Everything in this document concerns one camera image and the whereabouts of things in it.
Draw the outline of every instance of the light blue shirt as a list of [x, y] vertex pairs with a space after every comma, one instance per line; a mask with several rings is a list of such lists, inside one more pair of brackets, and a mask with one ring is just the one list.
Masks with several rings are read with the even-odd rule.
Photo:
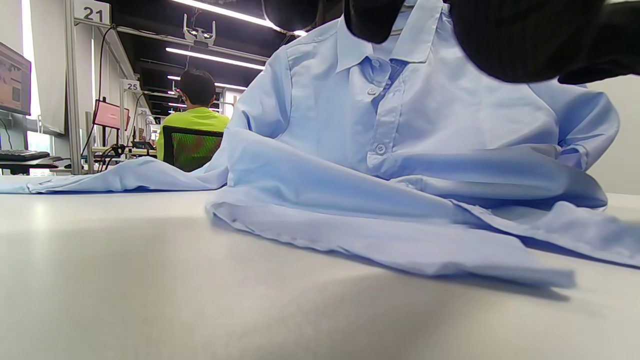
[[557, 81], [510, 85], [478, 71], [441, 0], [418, 1], [395, 28], [404, 30], [389, 40], [389, 59], [343, 20], [281, 48], [229, 127], [383, 179], [420, 174], [421, 154], [531, 143], [560, 146], [561, 161], [585, 170], [618, 133], [601, 92]]
[[448, 6], [418, 0], [382, 45], [341, 20], [279, 51], [240, 98], [221, 149], [183, 173], [128, 161], [6, 192], [212, 190], [212, 220], [264, 238], [421, 275], [571, 287], [526, 246], [640, 266], [640, 232], [592, 209], [584, 170], [618, 116], [599, 92], [488, 78]]

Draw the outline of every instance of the neon yellow shirt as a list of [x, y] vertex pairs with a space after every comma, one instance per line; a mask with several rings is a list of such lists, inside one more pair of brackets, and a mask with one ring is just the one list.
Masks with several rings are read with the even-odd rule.
[[175, 113], [167, 116], [160, 127], [160, 135], [156, 142], [158, 160], [164, 159], [164, 134], [162, 128], [165, 125], [204, 131], [224, 131], [228, 123], [228, 117], [208, 108], [195, 108], [184, 113]]

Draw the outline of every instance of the black ceiling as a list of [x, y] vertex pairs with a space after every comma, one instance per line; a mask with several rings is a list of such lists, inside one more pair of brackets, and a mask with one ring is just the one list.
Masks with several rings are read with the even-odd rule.
[[[261, 0], [199, 1], [245, 15], [264, 18]], [[192, 16], [197, 11], [195, 8], [171, 0], [106, 0], [106, 2], [111, 3], [112, 22], [117, 26], [127, 26], [177, 38], [184, 38], [182, 33], [184, 14], [188, 14], [189, 21], [191, 21]], [[334, 14], [332, 14], [331, 18], [339, 16], [339, 13], [335, 13], [335, 9], [332, 12]], [[248, 54], [269, 58], [281, 45], [295, 39], [295, 37], [288, 38], [287, 35], [281, 32], [258, 24], [208, 11], [198, 13], [195, 27], [210, 31], [213, 21], [216, 21], [217, 39], [215, 46]], [[160, 90], [171, 90], [172, 81], [167, 76], [179, 75], [186, 65], [187, 58], [183, 55], [168, 53], [165, 48], [188, 49], [182, 45], [126, 33], [120, 33], [120, 39], [127, 51], [134, 71], [140, 74], [143, 89], [158, 92]], [[207, 53], [206, 50], [197, 49], [194, 51]], [[211, 53], [211, 55], [230, 58], [229, 56], [215, 53]], [[256, 61], [242, 58], [234, 59], [257, 63]], [[193, 57], [189, 61], [189, 66], [206, 70], [218, 83], [238, 86], [248, 86], [260, 72], [260, 70], [256, 69]], [[166, 103], [173, 100], [172, 98], [153, 95], [147, 97], [154, 115], [168, 115], [167, 111], [170, 110], [170, 107]]]

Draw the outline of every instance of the overhead camera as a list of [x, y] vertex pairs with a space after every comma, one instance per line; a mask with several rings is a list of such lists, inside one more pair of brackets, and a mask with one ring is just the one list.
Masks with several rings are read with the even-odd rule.
[[216, 22], [213, 22], [212, 32], [208, 33], [205, 29], [191, 29], [187, 26], [187, 14], [184, 14], [184, 38], [193, 42], [193, 46], [208, 49], [213, 46], [216, 41]]

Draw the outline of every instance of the shirt placket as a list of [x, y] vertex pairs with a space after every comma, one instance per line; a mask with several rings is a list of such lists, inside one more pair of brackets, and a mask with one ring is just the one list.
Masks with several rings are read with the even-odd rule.
[[391, 71], [384, 89], [372, 100], [376, 107], [376, 125], [367, 154], [367, 163], [371, 168], [378, 166], [390, 154], [400, 121], [404, 88], [400, 75], [405, 64], [391, 60], [390, 66]]

